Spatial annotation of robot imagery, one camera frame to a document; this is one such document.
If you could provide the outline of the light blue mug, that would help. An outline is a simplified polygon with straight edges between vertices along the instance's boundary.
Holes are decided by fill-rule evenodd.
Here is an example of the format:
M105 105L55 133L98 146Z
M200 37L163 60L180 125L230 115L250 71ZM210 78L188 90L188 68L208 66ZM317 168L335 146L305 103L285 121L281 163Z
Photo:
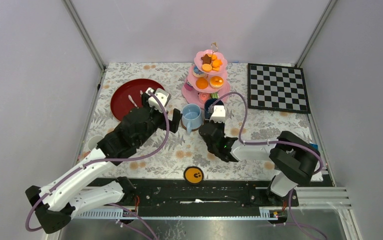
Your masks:
M202 110L198 105L190 103L183 107L182 118L193 120L198 117L203 118Z

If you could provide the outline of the dark blue mug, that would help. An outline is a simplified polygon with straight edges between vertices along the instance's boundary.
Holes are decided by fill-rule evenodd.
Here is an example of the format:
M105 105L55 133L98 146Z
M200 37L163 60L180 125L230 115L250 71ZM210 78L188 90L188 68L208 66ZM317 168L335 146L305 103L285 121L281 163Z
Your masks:
M211 115L214 112L214 103L215 106L224 106L222 100L218 101L218 98L210 98L204 103L204 119L209 120Z

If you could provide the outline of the white cat-paw food tongs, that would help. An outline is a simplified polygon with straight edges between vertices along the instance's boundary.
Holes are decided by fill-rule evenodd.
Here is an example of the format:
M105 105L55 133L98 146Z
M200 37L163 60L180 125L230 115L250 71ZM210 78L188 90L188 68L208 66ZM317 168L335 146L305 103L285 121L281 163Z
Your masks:
M142 90L133 91L127 95L128 100L133 104L135 108L140 108L143 106L142 103Z

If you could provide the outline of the orange round cookie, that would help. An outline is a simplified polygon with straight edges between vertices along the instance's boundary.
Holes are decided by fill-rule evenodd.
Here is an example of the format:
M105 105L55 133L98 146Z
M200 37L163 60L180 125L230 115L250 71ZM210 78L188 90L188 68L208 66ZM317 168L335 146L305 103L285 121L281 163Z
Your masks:
M200 77L196 80L195 85L198 89L206 89L209 86L209 82L206 78Z

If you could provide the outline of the orange pancake stack toy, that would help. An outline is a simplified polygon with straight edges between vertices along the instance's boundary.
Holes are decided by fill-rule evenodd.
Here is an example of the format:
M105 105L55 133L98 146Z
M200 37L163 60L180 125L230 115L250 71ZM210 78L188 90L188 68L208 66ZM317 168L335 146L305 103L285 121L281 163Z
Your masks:
M223 87L225 80L221 76L213 76L209 80L209 85L213 89L220 89Z

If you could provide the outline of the dark red round tray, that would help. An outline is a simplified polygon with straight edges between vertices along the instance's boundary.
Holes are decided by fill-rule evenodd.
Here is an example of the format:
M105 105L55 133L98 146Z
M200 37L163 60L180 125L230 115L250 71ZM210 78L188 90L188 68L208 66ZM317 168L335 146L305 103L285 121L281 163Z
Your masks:
M113 116L121 121L124 116L126 116L130 110L135 107L142 106L141 94L148 88L163 89L164 87L151 79L147 78L138 78L130 80L126 83L123 83L112 95L110 100L110 110Z

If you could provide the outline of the blue frosted donut toy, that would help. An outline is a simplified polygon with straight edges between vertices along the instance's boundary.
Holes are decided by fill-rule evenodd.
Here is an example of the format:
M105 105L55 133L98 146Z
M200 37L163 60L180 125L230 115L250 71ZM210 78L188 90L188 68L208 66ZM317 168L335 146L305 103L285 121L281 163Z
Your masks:
M199 70L199 68L196 65L193 66L192 75L196 78L205 78L207 76L207 74Z

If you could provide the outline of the round orange cracker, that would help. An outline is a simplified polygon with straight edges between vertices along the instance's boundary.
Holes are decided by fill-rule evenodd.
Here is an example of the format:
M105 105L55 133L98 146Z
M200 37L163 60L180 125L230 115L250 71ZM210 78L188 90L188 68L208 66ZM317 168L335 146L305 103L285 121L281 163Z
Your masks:
M204 64L202 64L201 69L203 72L209 73L212 71L213 67L209 63L204 63Z

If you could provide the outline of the orange flower cookie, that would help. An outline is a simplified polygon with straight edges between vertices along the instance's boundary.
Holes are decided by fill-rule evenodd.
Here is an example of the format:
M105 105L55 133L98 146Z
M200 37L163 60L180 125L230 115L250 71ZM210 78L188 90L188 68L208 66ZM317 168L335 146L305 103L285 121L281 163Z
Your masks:
M213 68L219 68L223 65L223 62L220 59L215 59L212 61L211 65Z

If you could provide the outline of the brown star cookie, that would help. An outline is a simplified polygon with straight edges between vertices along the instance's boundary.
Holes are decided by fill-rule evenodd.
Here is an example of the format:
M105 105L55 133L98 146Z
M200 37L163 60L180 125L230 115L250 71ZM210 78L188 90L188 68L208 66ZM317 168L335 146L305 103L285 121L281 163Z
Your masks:
M211 65L212 64L212 55L205 54L200 59L202 60L202 65Z

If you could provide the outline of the white pink mug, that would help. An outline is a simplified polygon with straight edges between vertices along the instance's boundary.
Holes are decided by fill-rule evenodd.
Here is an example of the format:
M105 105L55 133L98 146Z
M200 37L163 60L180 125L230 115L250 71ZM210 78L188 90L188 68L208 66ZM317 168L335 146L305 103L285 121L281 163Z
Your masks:
M87 147L89 151L92 151L97 147L98 142L100 142L104 137L102 135L95 135L91 137L87 142Z

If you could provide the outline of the light brown wooden coaster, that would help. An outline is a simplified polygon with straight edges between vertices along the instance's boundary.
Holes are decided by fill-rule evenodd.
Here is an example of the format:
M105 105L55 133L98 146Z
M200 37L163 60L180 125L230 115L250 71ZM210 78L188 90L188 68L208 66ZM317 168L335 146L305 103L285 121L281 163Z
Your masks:
M203 118L198 117L195 119L187 119L183 117L181 119L180 124L181 124L181 127L184 130L186 130L188 134L190 134L191 132L197 131L201 127L201 125L203 124Z

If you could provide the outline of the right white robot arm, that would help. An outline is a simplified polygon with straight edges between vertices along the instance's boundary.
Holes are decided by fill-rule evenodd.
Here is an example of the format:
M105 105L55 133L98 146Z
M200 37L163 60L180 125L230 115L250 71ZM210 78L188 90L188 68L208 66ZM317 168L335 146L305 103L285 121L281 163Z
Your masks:
M210 121L198 132L207 150L224 162L270 159L279 170L266 192L273 206L283 203L296 186L309 184L323 168L319 151L290 131L282 131L275 140L240 142L237 137L225 135L224 123Z

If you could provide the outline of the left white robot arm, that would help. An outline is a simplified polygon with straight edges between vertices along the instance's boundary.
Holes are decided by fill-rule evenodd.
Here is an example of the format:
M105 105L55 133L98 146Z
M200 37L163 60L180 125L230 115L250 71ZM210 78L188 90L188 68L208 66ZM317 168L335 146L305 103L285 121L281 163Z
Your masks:
M135 198L135 187L127 177L92 190L83 189L121 163L144 160L164 147L169 133L178 131L182 118L178 109L174 109L172 119L168 118L165 108L170 98L171 94L165 90L148 88L141 94L142 106L133 108L124 116L82 161L45 186L30 186L25 191L31 204L25 220L26 230L44 230L52 234L83 212L118 202L130 205ZM158 129L165 131L160 146L144 156L136 156L137 150Z

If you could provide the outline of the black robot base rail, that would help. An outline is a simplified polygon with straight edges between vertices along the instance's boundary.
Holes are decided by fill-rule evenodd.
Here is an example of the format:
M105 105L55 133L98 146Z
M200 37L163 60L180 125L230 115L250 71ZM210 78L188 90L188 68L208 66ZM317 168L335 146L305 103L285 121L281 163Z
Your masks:
M132 193L117 204L132 207L141 217L259 217L261 210L285 211L299 206L294 191L276 196L268 181L204 180L197 185L184 179L132 178Z

